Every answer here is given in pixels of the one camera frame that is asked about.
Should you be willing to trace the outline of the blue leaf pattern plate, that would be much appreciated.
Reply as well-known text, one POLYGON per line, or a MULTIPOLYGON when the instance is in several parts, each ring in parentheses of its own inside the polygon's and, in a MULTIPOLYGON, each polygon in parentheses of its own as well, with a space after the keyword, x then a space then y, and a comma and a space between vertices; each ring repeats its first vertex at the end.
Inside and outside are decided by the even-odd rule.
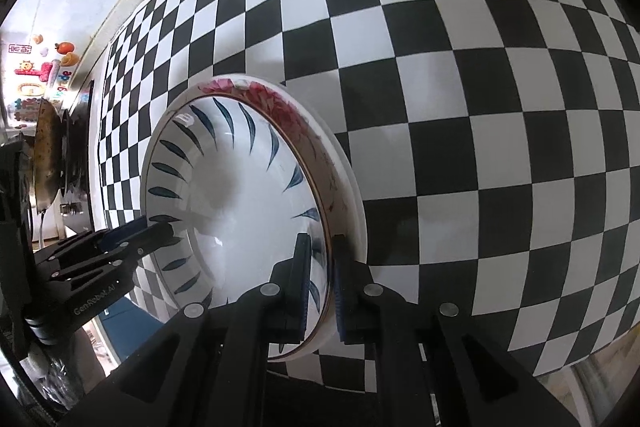
POLYGON ((299 343, 273 343, 270 358, 302 350, 328 304, 326 219, 290 140, 260 109, 221 95, 171 105, 146 150, 140 199, 150 225, 174 231, 151 256, 178 309, 235 303, 310 238, 306 321, 299 343))

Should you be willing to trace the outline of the black gas stove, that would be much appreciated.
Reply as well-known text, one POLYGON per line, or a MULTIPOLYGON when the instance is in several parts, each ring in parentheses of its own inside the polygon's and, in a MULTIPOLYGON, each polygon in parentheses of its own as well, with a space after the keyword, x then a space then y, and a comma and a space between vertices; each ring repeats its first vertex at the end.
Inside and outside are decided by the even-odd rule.
POLYGON ((92 230, 89 197, 89 119, 93 81, 86 80, 63 112, 63 184, 60 213, 74 233, 92 230))

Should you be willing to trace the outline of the metal wok on stove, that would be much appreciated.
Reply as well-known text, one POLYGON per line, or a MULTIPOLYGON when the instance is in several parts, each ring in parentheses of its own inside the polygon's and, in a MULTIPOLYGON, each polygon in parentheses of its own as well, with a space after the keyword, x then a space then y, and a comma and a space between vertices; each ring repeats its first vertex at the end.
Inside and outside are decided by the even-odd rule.
POLYGON ((34 194, 37 212, 46 212, 54 201, 62 179, 62 143, 64 128, 55 107, 45 98, 40 101, 35 145, 34 194))

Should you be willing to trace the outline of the black white checkered mat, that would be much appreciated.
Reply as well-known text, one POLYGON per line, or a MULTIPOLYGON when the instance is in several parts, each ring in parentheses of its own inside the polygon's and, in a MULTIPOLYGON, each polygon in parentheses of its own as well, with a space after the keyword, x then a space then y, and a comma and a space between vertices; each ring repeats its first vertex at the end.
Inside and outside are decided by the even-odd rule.
POLYGON ((639 33, 616 0, 148 0, 108 51, 103 217, 140 212, 192 84, 283 83, 352 162, 374 275, 471 312, 529 372, 639 321, 639 33))

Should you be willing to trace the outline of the colourful fruit wall stickers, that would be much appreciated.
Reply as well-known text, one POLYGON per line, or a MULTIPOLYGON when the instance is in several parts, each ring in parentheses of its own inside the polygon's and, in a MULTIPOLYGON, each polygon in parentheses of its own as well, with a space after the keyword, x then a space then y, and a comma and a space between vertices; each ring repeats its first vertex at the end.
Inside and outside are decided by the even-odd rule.
POLYGON ((9 124, 17 129, 35 124, 42 100, 61 110, 81 59, 78 46, 71 41, 50 43, 36 35, 29 42, 9 43, 6 53, 9 124))

